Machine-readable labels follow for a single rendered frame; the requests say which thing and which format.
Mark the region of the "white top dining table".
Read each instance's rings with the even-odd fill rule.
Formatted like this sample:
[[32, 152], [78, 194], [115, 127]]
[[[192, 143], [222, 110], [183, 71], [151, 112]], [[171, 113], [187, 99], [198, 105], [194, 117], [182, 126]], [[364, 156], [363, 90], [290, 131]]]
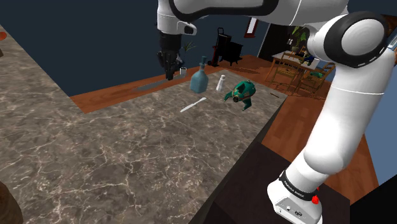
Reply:
[[303, 75], [307, 71], [316, 71], [317, 65], [319, 64], [319, 59], [317, 58], [305, 61], [305, 58], [299, 57], [294, 52], [288, 50], [277, 53], [273, 55], [272, 58], [273, 61], [270, 69], [273, 69], [276, 62], [278, 62], [278, 66], [286, 65], [290, 69], [297, 69], [299, 75]]

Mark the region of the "wooden dining chair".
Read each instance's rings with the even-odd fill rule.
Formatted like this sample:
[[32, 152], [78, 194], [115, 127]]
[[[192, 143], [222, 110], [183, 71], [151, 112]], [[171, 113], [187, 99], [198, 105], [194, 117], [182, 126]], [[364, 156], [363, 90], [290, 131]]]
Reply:
[[327, 76], [335, 69], [333, 62], [327, 62], [322, 68], [316, 68], [314, 71], [306, 71], [298, 82], [295, 92], [300, 89], [311, 92], [316, 95], [318, 90], [323, 86]]
[[270, 72], [275, 68], [270, 85], [285, 86], [284, 91], [286, 92], [299, 74], [299, 60], [300, 57], [290, 51], [274, 55], [268, 72], [268, 75], [270, 75]]

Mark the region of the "brown round wooden object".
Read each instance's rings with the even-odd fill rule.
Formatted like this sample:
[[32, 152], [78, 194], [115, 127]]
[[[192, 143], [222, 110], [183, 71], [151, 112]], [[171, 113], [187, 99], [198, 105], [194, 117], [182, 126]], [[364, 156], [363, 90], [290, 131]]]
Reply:
[[0, 224], [23, 224], [20, 206], [4, 183], [0, 181]]

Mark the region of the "black wood stove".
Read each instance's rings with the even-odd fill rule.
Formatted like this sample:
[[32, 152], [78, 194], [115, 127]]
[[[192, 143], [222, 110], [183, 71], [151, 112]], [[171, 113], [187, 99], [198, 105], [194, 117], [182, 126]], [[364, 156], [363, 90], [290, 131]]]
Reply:
[[232, 65], [233, 63], [238, 64], [243, 45], [232, 42], [231, 36], [226, 34], [218, 34], [218, 54], [221, 57], [221, 61], [225, 60]]

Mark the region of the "red framed wall picture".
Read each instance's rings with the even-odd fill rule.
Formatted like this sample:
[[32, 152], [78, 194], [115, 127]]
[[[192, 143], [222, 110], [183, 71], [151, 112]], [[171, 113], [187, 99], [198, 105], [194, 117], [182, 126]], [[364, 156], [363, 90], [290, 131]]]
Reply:
[[258, 25], [258, 19], [251, 17], [244, 34], [244, 38], [254, 38], [257, 25]]

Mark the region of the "green potted plant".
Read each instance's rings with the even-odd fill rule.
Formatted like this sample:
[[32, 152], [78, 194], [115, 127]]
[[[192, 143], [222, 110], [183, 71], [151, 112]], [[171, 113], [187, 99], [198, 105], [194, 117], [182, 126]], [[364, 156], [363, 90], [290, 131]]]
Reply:
[[308, 28], [296, 26], [290, 36], [292, 39], [291, 51], [299, 52], [303, 47], [306, 47], [309, 36]]

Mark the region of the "green hair dryer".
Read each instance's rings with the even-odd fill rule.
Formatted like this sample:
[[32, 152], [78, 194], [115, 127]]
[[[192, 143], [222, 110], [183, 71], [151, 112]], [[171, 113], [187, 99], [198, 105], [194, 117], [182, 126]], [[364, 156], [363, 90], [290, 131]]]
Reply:
[[251, 97], [256, 93], [256, 87], [253, 82], [249, 80], [241, 81], [233, 90], [228, 92], [224, 101], [226, 102], [229, 98], [232, 98], [233, 102], [243, 102], [243, 111], [252, 106]]

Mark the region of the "red hand truck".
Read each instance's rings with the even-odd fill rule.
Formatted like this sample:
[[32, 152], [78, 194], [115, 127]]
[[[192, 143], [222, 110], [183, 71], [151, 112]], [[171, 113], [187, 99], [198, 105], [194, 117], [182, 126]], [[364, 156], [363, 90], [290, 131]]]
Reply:
[[209, 60], [207, 62], [208, 66], [213, 66], [213, 67], [218, 67], [218, 60], [219, 60], [219, 53], [218, 53], [218, 48], [219, 48], [219, 37], [224, 34], [224, 29], [222, 27], [219, 27], [217, 29], [217, 40], [216, 40], [216, 44], [212, 47], [214, 52], [213, 52], [213, 56], [212, 59]]

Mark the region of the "dark robot stand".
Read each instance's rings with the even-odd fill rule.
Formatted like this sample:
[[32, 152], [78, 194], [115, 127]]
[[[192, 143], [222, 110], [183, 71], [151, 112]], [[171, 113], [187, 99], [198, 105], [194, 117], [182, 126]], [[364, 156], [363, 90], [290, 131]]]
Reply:
[[253, 141], [188, 224], [316, 224], [306, 209], [267, 195], [289, 162]]

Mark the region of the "blue glass bottle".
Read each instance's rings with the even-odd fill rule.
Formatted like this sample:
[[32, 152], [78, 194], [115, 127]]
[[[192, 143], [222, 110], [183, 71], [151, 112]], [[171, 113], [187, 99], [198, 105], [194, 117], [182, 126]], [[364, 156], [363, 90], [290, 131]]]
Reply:
[[207, 77], [204, 69], [207, 57], [202, 56], [199, 70], [193, 74], [190, 80], [190, 89], [197, 94], [205, 92], [207, 90], [207, 85], [209, 78]]

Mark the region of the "white knife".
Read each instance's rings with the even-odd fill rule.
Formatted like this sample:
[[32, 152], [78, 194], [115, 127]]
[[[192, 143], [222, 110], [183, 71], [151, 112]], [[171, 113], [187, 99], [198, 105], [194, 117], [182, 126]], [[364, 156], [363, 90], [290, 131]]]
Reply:
[[192, 103], [192, 104], [186, 106], [185, 108], [181, 109], [180, 113], [182, 113], [182, 112], [184, 112], [184, 111], [186, 111], [186, 110], [188, 110], [188, 109], [194, 107], [195, 105], [197, 105], [198, 103], [200, 103], [200, 102], [202, 102], [202, 101], [204, 101], [204, 100], [206, 100], [206, 99], [207, 99], [206, 97], [203, 97], [203, 98], [201, 98], [200, 100], [198, 100], [198, 101], [196, 101], [196, 102], [194, 102], [194, 103]]

